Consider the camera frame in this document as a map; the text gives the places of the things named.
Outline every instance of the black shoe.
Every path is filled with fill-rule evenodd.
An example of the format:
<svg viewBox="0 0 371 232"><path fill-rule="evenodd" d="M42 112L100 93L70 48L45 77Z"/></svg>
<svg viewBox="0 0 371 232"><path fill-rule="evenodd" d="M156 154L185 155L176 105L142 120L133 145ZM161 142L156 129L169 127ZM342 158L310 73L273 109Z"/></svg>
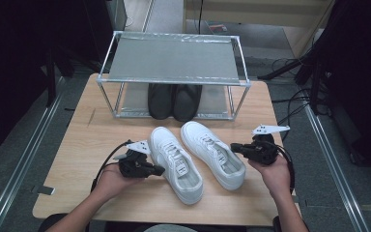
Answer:
<svg viewBox="0 0 371 232"><path fill-rule="evenodd" d="M174 97L173 117L180 122L194 118L200 104L202 85L177 85Z"/></svg>
<svg viewBox="0 0 371 232"><path fill-rule="evenodd" d="M173 107L174 85L149 84L149 113L155 119L163 120L171 115Z"/></svg>

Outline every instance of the floor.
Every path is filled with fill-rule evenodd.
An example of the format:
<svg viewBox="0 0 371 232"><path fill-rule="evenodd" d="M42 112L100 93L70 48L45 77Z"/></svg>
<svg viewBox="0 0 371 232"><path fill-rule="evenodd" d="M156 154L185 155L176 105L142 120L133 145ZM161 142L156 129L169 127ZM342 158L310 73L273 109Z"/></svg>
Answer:
<svg viewBox="0 0 371 232"><path fill-rule="evenodd" d="M128 12L126 30L182 32L182 18L178 14L182 10L181 0L125 2ZM256 76L269 73L294 58L281 27L223 24L230 35L241 36L248 73L254 80ZM194 21L188 20L187 33L195 34L195 25ZM201 23L201 33L212 33L206 22ZM44 182L90 73L87 68L75 65L77 69L73 78L60 78L58 103L46 109L46 95L43 94L0 147L0 203L4 206L0 212L0 231L36 231L42 223L31 214L37 198L33 189ZM287 72L268 81L273 100L290 99L303 87L295 84L294 74L295 71ZM292 107L302 104L294 102ZM284 103L276 103L274 110L278 121L287 115ZM31 147L28 142L42 125L44 115L50 119L47 125L42 126L44 135ZM350 162L349 151L328 116L315 118L304 109L291 118L291 128L284 145L296 160L297 194L302 216L310 230L371 231L371 166L359 167ZM19 186L8 189L8 183L14 181L19 166L27 171L23 176L17 175ZM360 213L352 212L355 207L360 209ZM101 231L102 227L101 221L95 221L91 231ZM247 231L272 230L249 227Z"/></svg>

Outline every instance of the metal frame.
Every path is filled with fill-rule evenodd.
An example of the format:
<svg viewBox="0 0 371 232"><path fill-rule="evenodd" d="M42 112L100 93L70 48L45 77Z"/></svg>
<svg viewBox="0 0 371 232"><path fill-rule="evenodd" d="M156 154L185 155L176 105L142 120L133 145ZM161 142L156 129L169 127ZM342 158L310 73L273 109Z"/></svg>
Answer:
<svg viewBox="0 0 371 232"><path fill-rule="evenodd" d="M113 47L114 44L117 44L120 40L120 38L122 37L122 35L125 35L125 32L123 31L115 31L113 33L113 37L112 37L112 40L111 40L111 43L110 43L110 46L108 48L108 52L107 52L107 55L106 55L106 58L105 58L105 62L103 63L102 67L101 67L101 70L100 70L100 73L98 75L98 78L97 78L97 83L100 87L100 90L106 100L106 103L107 103L107 106L111 112L111 114L113 115L113 117L115 118L145 118L145 117L150 117L150 115L148 114L148 112L139 112L138 114L129 114L129 113L124 113L122 112L121 108L120 108L120 105L122 103L122 95L123 95L123 91L126 87L126 83L128 82L125 82L125 81L119 81L119 80L115 80L115 79L108 79L108 76L106 75L105 73L105 70L106 70L106 62L110 59L109 57L109 54L110 54L110 51ZM150 33L149 35L174 35L174 36L183 36L182 34L159 34L159 33ZM232 43L232 46L233 46L233 50L234 50L234 53L239 53L241 55L241 59L242 59L242 63L243 63L243 74L242 75L239 75L239 83L233 83L233 84L230 84L230 85L224 85L224 84L218 84L218 83L208 83L208 82L199 82L198 84L202 84L202 85L221 85L221 86L226 86L227 87L227 94L228 94L228 102L229 102L229 109L228 109L228 115L225 116L224 114L204 114L204 113L199 113L197 112L197 115L195 116L196 119L209 119L209 120L229 120L229 121L234 121L237 116L238 116L238 113L243 105L243 100L249 90L249 88L251 87L251 83L250 83L250 80L248 78L248 75L247 75L247 71L246 71L246 66L245 66L245 61L243 59L243 49L242 49L242 46L241 46L241 43L240 43L240 38L237 37L237 36L228 36L228 38L231 40L231 43ZM110 98L107 96L107 93L106 91L104 90L104 87L103 87L103 83L107 83L107 82L118 82L118 83L121 83L121 86L120 86L120 90L119 90L119 93L118 93L118 96L117 96L117 100L116 100L116 103L113 107L111 101L110 101ZM148 80L141 80L141 81L130 81L129 83L135 83L135 82L138 82L138 83L151 83L152 81L149 81ZM167 83L173 83L173 84L180 84L180 83L183 83L183 84L187 84L187 82L176 82L176 81L173 81L173 80L166 80L164 81L164 83L167 82ZM232 86L239 86L239 87L244 87L244 91L243 91L243 95L240 99L240 101L238 103L236 103L234 101L234 98L233 98L233 94L232 94L232 90L231 90L231 87Z"/></svg>
<svg viewBox="0 0 371 232"><path fill-rule="evenodd" d="M35 128L31 139L29 140L16 168L11 176L11 179L5 186L5 189L0 195L0 227L14 202L14 198L26 176L27 171L37 153L42 139L46 133L46 130L52 121L52 118L59 106L60 100L63 98L65 92L66 79L62 76L56 86L58 95L56 96L53 104L47 108L37 127Z"/></svg>
<svg viewBox="0 0 371 232"><path fill-rule="evenodd" d="M370 231L362 210L357 203L354 192L352 191L351 186L349 185L348 180L346 179L345 174L343 173L342 168L336 158L336 155L333 152L332 147L330 146L329 140L327 138L327 135L325 134L324 127L322 126L319 117L313 113L311 107L307 106L305 110L309 122L311 123L312 129L314 130L318 142L321 145L321 149L327 161L328 168L330 170L330 173L332 174L332 179L338 188L339 194L342 198L343 204L346 211L348 212L349 218L352 225L354 226L355 231Z"/></svg>

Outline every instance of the forearm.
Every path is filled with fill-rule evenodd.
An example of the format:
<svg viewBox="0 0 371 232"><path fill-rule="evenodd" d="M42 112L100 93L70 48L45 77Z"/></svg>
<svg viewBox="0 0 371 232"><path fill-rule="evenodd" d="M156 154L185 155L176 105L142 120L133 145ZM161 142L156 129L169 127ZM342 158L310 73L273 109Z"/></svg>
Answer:
<svg viewBox="0 0 371 232"><path fill-rule="evenodd" d="M300 216L291 194L281 194L274 198L283 232L308 231Z"/></svg>
<svg viewBox="0 0 371 232"><path fill-rule="evenodd" d="M47 231L84 231L92 216L106 202L98 194L90 194L76 208Z"/></svg>

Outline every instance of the black cable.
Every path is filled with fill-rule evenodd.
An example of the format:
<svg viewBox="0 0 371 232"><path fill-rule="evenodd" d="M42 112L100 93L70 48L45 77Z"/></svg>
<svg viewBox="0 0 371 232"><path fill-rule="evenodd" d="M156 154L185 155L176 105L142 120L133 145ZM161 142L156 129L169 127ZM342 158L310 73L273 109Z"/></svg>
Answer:
<svg viewBox="0 0 371 232"><path fill-rule="evenodd" d="M296 61L299 60L299 59L289 59L289 58L280 58L280 59L276 59L276 60L274 60L274 61L272 62L272 64L271 64L272 72L275 72L275 68L274 68L275 64L276 64L278 61L282 61L282 60L285 60L285 64L284 64L284 66L287 66L287 65L291 64L292 62L296 62ZM293 72L291 72L291 71L288 71L288 73L291 74L291 75L296 75L296 73L293 73Z"/></svg>
<svg viewBox="0 0 371 232"><path fill-rule="evenodd" d="M282 154L282 156L287 160L287 164L288 164L288 171L289 171L289 174L290 174L290 186L289 186L289 189L290 189L290 192L292 194L292 192L294 191L295 189L295 168L294 168L294 163L292 161L292 157L291 155L288 153L288 151L282 147L282 146L279 146L279 145L276 145L276 148L278 149L278 152Z"/></svg>
<svg viewBox="0 0 371 232"><path fill-rule="evenodd" d="M96 187L96 184L98 183L98 180L99 180L99 177L100 177L100 175L101 175L101 172L102 172L102 170L104 169L104 167L106 167L107 166L107 163L108 163L108 161L110 160L110 158L120 149L120 148L122 148L123 146L126 146L126 145L128 145L128 144L130 144L131 143L131 141L130 140L128 140L127 142L124 142L124 143L122 143L122 144L120 144L117 148L115 148L114 150L113 150L113 152L111 152L110 153L110 155L107 157L107 159L104 161L104 163L101 165L101 167L100 167L100 169L99 169L99 172L98 172L98 175L96 175L96 178L95 178L95 180L93 180L93 183L92 183L92 188L90 189L90 192L92 192L93 191L93 189L95 189L95 187Z"/></svg>
<svg viewBox="0 0 371 232"><path fill-rule="evenodd" d="M304 97L296 97L296 98L287 99L287 100L273 100L271 102L272 103L283 103L283 102L289 102L289 101L304 101L304 100L309 100L309 97L304 96Z"/></svg>
<svg viewBox="0 0 371 232"><path fill-rule="evenodd" d="M200 16L198 18L198 35L201 34L201 14L203 13L203 4L204 4L204 0L201 0Z"/></svg>
<svg viewBox="0 0 371 232"><path fill-rule="evenodd" d="M311 67L312 64L311 63L308 63L306 64L304 61L307 61L308 59L310 59L310 55L312 55L312 51L314 49L314 43L315 43L315 36L312 38L312 45L311 47L306 50L306 52L300 57L300 58L297 58L297 59L288 59L288 58L281 58L281 59L277 59L275 61L273 61L272 65L271 65L271 68L272 68L272 72L271 73L268 73L268 74L265 74L265 75L260 75L260 76L257 76L258 79L261 79L261 80L272 80L278 76L282 76L282 74L286 73L286 72L289 72L290 74L293 74L291 72L292 69L298 67L298 66L307 66L307 67ZM284 60L284 59L287 59L287 62L288 61L292 61L291 63L287 64L287 62L285 62L285 66L284 67L281 67L279 68L278 70L274 70L273 69L273 65L279 61L279 60Z"/></svg>
<svg viewBox="0 0 371 232"><path fill-rule="evenodd" d="M301 90L299 90L299 91L297 91L291 98L290 98L290 100L288 101L288 109L287 109L287 111L288 111L288 116L287 117L285 117L283 120L281 120L281 121L279 121L278 122L278 126L280 125L280 124L282 124L283 122L285 122L285 121L288 121L288 123L287 123L287 126L288 127L291 127L291 120L290 120L290 117L292 116L292 115L295 115L295 114L297 114L297 113L299 113L301 110L303 110L305 107L306 107L306 105L302 105L302 106L300 106L299 108L297 108L296 110L298 110L298 111L294 111L294 113L293 114L291 114L291 102L295 99L295 97L299 94L299 93L301 93L301 92L303 92L303 91L308 91L308 90L310 90L310 89L301 89ZM284 134L284 136L282 137L282 141L284 141L285 140L285 138L288 136L288 133L289 133L289 130L287 130L286 132L285 132L285 134Z"/></svg>

